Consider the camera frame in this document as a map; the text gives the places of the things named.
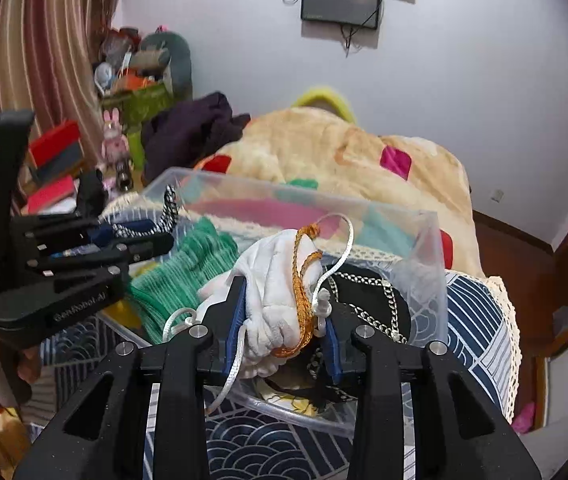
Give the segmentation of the black patterned cloth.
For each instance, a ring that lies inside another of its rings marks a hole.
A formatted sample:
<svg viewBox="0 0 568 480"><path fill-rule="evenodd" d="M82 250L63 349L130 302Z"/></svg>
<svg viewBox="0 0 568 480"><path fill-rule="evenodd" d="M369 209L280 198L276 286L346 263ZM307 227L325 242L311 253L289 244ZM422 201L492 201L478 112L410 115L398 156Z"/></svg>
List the black patterned cloth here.
<svg viewBox="0 0 568 480"><path fill-rule="evenodd" d="M346 304L363 323L399 344L411 333L411 314L406 301L384 275L346 264L322 286L331 299ZM276 374L255 381L261 399L285 410L315 416L329 404L357 398L357 381L345 379L336 385L327 373L323 340L313 338Z"/></svg>

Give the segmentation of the white drawstring pouch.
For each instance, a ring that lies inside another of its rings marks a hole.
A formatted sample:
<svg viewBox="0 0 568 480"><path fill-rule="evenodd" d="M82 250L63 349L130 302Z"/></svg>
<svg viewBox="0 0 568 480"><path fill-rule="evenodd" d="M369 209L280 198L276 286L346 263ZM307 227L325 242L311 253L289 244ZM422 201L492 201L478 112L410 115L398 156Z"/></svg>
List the white drawstring pouch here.
<svg viewBox="0 0 568 480"><path fill-rule="evenodd" d="M339 212L321 219L337 218L346 223L346 247L335 266L325 271L323 252L315 240L321 234L320 222L300 229L282 230L261 238L238 257L231 271L211 280L203 290L209 296L198 308L173 312L162 332L162 341L203 325L203 318L214 300L221 297L235 276L246 279L246 319L239 329L235 359L221 391L206 412L217 411L238 379L268 378L297 356L313 337L326 334L331 315L329 295L321 288L348 259L354 242L350 218Z"/></svg>

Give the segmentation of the green knitted cloth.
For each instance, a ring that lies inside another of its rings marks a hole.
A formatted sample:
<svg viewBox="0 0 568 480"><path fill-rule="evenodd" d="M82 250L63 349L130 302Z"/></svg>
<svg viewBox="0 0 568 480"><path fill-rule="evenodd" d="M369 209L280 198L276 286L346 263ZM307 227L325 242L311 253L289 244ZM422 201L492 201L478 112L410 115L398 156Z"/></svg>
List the green knitted cloth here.
<svg viewBox="0 0 568 480"><path fill-rule="evenodd" d="M133 278L127 300L138 312L150 343L161 344L169 316L179 309L196 309L199 289L231 270L238 256L232 236L203 217L180 239L168 260Z"/></svg>

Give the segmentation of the clear plastic storage box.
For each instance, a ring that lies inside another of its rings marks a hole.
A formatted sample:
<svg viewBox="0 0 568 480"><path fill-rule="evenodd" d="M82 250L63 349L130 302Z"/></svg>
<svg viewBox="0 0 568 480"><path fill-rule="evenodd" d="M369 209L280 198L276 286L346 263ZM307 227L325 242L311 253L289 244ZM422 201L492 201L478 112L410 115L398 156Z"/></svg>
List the clear plastic storage box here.
<svg viewBox="0 0 568 480"><path fill-rule="evenodd" d="M179 213L174 246L133 274L130 326L143 344L165 341L206 299L205 285L226 288L233 268L255 285L247 316L263 326L293 315L291 278L299 274L308 298L326 289L357 321L402 344L424 347L448 336L432 212L172 168L144 192L109 204L103 219L158 221L167 192Z"/></svg>

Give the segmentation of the pink bunny doll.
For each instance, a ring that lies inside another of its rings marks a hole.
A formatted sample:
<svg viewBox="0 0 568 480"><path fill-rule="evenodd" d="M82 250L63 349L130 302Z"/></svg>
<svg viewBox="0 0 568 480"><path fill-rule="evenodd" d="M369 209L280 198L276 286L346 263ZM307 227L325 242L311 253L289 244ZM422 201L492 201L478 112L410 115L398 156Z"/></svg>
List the pink bunny doll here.
<svg viewBox="0 0 568 480"><path fill-rule="evenodd" d="M117 107L103 110L102 159L107 168L115 169L118 162L129 158L129 141L124 135Z"/></svg>

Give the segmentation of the red flat box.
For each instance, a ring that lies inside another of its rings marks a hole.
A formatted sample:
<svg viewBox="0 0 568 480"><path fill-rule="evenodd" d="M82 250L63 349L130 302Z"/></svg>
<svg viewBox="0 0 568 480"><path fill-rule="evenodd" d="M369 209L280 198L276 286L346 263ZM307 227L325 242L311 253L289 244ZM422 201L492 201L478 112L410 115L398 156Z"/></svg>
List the red flat box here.
<svg viewBox="0 0 568 480"><path fill-rule="evenodd" d="M78 122L66 120L62 124L46 131L29 144L28 153L34 168L41 168L52 162L63 151L80 142Z"/></svg>

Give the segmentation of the dark purple clothing pile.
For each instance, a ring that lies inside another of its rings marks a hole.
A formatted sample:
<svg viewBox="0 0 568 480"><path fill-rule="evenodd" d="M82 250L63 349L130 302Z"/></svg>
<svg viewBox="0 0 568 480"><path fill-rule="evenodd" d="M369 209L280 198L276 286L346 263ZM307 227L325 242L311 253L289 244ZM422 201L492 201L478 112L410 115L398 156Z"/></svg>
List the dark purple clothing pile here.
<svg viewBox="0 0 568 480"><path fill-rule="evenodd" d="M171 167L193 168L224 145L241 140L250 121L249 114L235 115L227 97L219 91L177 102L142 128L144 181L155 180Z"/></svg>

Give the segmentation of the blue white patterned bedspread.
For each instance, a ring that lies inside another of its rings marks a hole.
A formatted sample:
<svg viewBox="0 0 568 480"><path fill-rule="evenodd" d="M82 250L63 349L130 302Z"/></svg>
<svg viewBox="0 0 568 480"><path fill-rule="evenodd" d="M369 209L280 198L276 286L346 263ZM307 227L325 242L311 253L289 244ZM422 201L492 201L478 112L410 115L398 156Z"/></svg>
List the blue white patterned bedspread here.
<svg viewBox="0 0 568 480"><path fill-rule="evenodd" d="M515 309L498 278L445 274L448 346L489 398L512 418L521 362ZM93 315L46 339L43 375L27 408L31 437L41 434L101 360L126 339L143 344L120 314ZM255 380L239 384L207 418L214 479L342 479L352 451L355 403L329 404L315 416L261 399Z"/></svg>

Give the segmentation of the green cardboard box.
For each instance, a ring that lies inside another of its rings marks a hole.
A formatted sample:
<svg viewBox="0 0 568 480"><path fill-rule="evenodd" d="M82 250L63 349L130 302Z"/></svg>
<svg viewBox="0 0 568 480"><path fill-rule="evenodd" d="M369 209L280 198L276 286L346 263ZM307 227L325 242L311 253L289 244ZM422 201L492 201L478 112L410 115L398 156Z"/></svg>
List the green cardboard box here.
<svg viewBox="0 0 568 480"><path fill-rule="evenodd" d="M143 170L145 164L145 152L141 141L143 126L173 104L173 96L163 84L154 84L101 99L103 110L112 108L119 110L119 122L128 139L130 156L136 170Z"/></svg>

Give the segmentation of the beige plush blanket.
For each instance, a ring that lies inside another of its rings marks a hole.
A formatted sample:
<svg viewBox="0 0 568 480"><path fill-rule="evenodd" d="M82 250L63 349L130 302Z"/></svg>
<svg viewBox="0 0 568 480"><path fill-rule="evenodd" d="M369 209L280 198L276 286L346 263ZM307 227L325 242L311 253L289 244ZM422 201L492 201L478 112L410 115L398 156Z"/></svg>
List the beige plush blanket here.
<svg viewBox="0 0 568 480"><path fill-rule="evenodd" d="M376 136L326 110L293 107L253 118L241 140L196 167L273 183L313 181L323 193L433 211L446 267L484 274L466 169L432 141Z"/></svg>

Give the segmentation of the grey green plush toy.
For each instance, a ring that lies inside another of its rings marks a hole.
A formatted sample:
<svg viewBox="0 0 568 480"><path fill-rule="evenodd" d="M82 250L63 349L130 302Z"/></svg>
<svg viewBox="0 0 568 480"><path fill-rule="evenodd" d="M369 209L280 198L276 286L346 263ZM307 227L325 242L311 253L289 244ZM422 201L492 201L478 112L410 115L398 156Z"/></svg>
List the grey green plush toy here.
<svg viewBox="0 0 568 480"><path fill-rule="evenodd" d="M174 99L192 98L191 49L175 32L162 30L147 35L133 54L129 67L139 75L161 81Z"/></svg>

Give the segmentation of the pink plush toy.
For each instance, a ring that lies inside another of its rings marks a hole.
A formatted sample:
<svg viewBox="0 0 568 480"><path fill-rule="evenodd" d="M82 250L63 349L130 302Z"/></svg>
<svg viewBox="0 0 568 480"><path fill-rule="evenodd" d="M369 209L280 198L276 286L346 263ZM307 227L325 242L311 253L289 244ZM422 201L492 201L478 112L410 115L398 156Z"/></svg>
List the pink plush toy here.
<svg viewBox="0 0 568 480"><path fill-rule="evenodd" d="M512 421L512 429L516 434L527 434L532 430L535 420L536 405L534 402L527 403Z"/></svg>

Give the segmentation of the striped pink brown curtain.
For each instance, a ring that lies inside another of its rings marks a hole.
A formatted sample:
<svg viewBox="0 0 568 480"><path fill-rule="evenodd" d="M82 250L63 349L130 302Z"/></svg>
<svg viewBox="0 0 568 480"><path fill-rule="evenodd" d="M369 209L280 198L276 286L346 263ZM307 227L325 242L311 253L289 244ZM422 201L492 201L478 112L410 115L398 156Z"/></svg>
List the striped pink brown curtain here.
<svg viewBox="0 0 568 480"><path fill-rule="evenodd" d="M93 66L117 2L0 0L0 110L33 110L33 139L73 120L90 164L103 139Z"/></svg>

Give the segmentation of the yellow green pillow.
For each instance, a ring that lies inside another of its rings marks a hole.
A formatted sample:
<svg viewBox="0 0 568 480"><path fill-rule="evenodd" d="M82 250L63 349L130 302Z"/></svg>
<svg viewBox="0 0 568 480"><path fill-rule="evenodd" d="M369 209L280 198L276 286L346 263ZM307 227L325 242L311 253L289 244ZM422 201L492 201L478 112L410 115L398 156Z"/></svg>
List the yellow green pillow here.
<svg viewBox="0 0 568 480"><path fill-rule="evenodd" d="M293 107L326 110L349 124L357 124L357 118L348 100L331 87L316 86L308 89L293 101Z"/></svg>

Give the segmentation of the small wall monitor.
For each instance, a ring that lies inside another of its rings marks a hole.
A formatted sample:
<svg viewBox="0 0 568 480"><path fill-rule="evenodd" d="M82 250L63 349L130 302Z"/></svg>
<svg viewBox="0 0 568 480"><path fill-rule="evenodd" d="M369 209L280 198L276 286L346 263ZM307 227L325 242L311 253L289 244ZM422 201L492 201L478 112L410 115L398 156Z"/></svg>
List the small wall monitor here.
<svg viewBox="0 0 568 480"><path fill-rule="evenodd" d="M301 0L302 21L377 29L381 0Z"/></svg>

